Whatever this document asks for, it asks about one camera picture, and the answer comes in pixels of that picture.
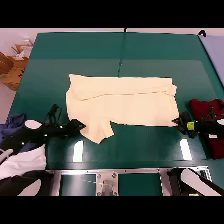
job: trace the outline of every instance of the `yellow-green tag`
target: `yellow-green tag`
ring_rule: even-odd
[[[187,129],[189,131],[194,131],[194,122],[187,122]]]

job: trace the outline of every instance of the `metal frame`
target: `metal frame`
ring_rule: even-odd
[[[196,167],[170,167],[170,168],[137,168],[137,169],[98,169],[98,170],[48,170],[49,173],[55,174],[52,184],[52,196],[58,196],[60,190],[60,181],[62,175],[87,175],[87,174],[102,174],[102,173],[117,173],[117,174],[133,174],[133,173],[159,173],[162,193],[164,196],[171,195],[171,187],[167,171],[173,168],[190,168],[195,171],[205,171],[208,180],[212,181],[208,166]]]

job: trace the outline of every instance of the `dark red fabric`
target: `dark red fabric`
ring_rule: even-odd
[[[202,120],[202,118],[206,116],[209,110],[209,105],[213,107],[216,114],[224,114],[224,102],[219,99],[209,102],[194,99],[189,103],[196,120]],[[205,135],[205,138],[208,143],[209,150],[211,151],[212,159],[224,158],[224,139],[209,138],[208,135]]]

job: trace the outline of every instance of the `green table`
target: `green table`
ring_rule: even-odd
[[[179,111],[189,111],[192,98],[224,98],[222,85],[195,35],[141,33],[38,34],[10,114],[25,112],[43,121],[56,103],[68,122],[65,93],[68,75],[172,77]],[[206,145],[174,128],[112,123],[115,135],[97,145],[79,135],[51,139],[48,169],[106,169],[208,165],[212,179],[224,188],[223,160],[212,161]],[[180,140],[187,139],[193,160],[184,161]],[[83,162],[72,162],[74,144],[84,141]]]

